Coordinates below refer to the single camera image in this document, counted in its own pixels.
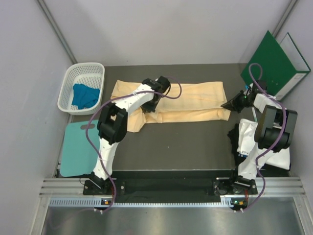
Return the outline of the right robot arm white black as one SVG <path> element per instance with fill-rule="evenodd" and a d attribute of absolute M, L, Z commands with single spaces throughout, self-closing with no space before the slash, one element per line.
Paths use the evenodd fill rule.
<path fill-rule="evenodd" d="M 253 180 L 265 164 L 288 170 L 291 165 L 290 149 L 297 112 L 282 109 L 275 97 L 265 94 L 265 81 L 257 81 L 245 92 L 240 91 L 221 107 L 235 112 L 254 107 L 262 114 L 259 121 L 241 119 L 238 127 L 237 152 L 246 156 L 237 166 L 237 177 L 228 181 L 232 193 L 246 188 L 244 179 Z"/>

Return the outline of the peach yellow t shirt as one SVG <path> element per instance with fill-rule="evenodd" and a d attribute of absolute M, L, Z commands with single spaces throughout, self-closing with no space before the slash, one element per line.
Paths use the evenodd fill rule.
<path fill-rule="evenodd" d="M 199 84 L 171 84 L 170 97 L 182 94 L 177 99 L 161 98 L 156 111 L 143 113 L 136 109 L 128 117 L 128 131 L 139 132 L 148 123 L 199 122 L 211 120 L 228 121 L 230 111 L 223 108 L 227 103 L 223 82 Z"/>

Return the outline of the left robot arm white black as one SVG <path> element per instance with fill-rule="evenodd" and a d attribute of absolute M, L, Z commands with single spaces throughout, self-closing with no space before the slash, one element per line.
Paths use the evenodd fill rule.
<path fill-rule="evenodd" d="M 100 145 L 94 148 L 98 159 L 90 175 L 95 190 L 100 194 L 110 191 L 112 163 L 118 144 L 126 136 L 128 117 L 138 108 L 144 113 L 154 112 L 170 88 L 171 83 L 164 76 L 156 80 L 145 79 L 132 93 L 113 99 L 101 109 L 97 124 Z"/>

